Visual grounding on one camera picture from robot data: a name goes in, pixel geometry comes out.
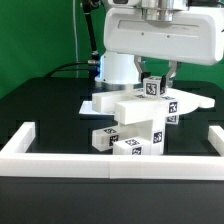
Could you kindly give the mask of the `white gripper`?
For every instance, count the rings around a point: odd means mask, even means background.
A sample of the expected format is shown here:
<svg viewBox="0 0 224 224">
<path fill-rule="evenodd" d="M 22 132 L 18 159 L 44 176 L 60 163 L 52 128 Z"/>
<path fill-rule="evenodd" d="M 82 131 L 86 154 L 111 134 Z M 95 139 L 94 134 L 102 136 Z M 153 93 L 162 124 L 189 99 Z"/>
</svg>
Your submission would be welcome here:
<svg viewBox="0 0 224 224">
<path fill-rule="evenodd" d="M 109 51 L 136 55 L 140 82 L 150 76 L 144 57 L 169 60 L 170 70 L 161 80 L 166 89 L 180 62 L 213 65 L 223 58 L 224 8 L 191 7 L 175 12 L 171 22 L 144 20 L 140 9 L 112 8 L 105 18 L 104 45 Z"/>
</svg>

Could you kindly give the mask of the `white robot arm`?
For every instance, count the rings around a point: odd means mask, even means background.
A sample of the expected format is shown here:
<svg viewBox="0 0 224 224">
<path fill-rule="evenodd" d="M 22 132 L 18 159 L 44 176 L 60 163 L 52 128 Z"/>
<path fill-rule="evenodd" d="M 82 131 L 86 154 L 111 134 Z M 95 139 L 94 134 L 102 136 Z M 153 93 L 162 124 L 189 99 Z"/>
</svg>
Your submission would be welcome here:
<svg viewBox="0 0 224 224">
<path fill-rule="evenodd" d="M 220 0 L 83 0 L 85 15 L 106 9 L 104 45 L 112 52 L 213 65 L 224 57 Z"/>
</svg>

